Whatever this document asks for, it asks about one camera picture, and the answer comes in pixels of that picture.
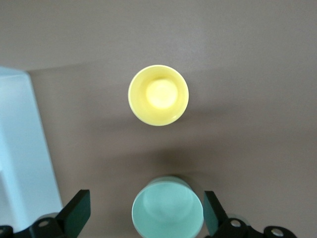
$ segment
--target yellow cup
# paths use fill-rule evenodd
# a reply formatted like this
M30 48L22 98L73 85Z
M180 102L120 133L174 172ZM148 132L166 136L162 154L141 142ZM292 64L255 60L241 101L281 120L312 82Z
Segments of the yellow cup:
M151 65L139 71L129 86L130 108L149 125L168 125L179 119L188 104L188 87L175 69Z

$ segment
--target gray surface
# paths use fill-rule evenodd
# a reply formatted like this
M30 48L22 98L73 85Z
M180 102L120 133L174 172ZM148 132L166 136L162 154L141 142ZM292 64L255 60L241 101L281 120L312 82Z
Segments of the gray surface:
M316 1L1 4L0 64L31 73L62 200L91 190L82 238L139 237L133 199L165 174L259 231L317 236ZM127 103L134 74L157 63L190 91L164 127Z

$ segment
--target teal cup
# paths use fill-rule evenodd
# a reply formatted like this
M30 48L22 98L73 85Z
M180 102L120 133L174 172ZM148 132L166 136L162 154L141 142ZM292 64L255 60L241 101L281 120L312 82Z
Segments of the teal cup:
M134 199L132 221L143 238L194 238L204 222L203 206L184 180L160 177Z

